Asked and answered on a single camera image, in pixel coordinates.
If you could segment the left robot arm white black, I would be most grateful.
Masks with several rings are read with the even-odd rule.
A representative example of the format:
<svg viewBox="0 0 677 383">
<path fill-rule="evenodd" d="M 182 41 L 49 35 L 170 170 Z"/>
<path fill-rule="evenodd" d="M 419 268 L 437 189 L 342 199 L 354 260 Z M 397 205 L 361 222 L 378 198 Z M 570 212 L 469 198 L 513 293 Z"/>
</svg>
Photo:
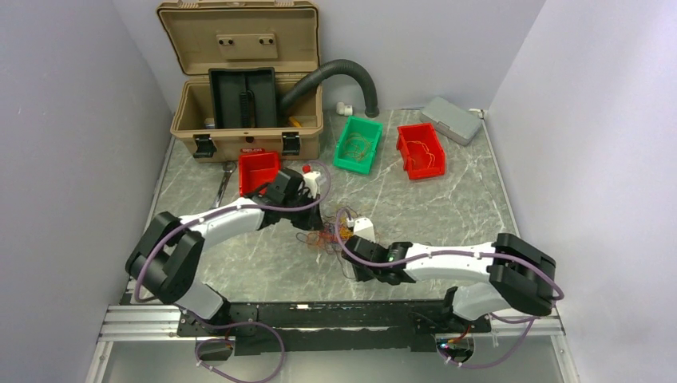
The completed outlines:
<svg viewBox="0 0 677 383">
<path fill-rule="evenodd" d="M 164 304 L 198 317 L 206 333 L 223 333 L 232 321 L 231 303 L 196 276 L 203 251 L 237 235 L 288 220 L 302 231 L 323 228 L 319 204 L 331 180 L 323 172 L 279 170 L 262 189 L 196 215 L 155 215 L 129 256 L 126 272 Z"/>
</svg>

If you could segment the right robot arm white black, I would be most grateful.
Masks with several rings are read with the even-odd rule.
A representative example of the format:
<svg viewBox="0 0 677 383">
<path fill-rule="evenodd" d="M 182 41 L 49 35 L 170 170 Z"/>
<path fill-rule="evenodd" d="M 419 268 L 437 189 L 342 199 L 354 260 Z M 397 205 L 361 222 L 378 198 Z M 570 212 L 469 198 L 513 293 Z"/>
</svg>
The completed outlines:
<svg viewBox="0 0 677 383">
<path fill-rule="evenodd" d="M 554 282 L 556 261 L 510 233 L 465 247 L 412 242 L 384 247 L 353 235 L 340 247 L 359 281 L 376 279 L 392 286 L 439 279 L 461 282 L 439 312 L 442 325 L 450 331 L 500 310 L 549 316 L 555 302 L 564 297 Z"/>
</svg>

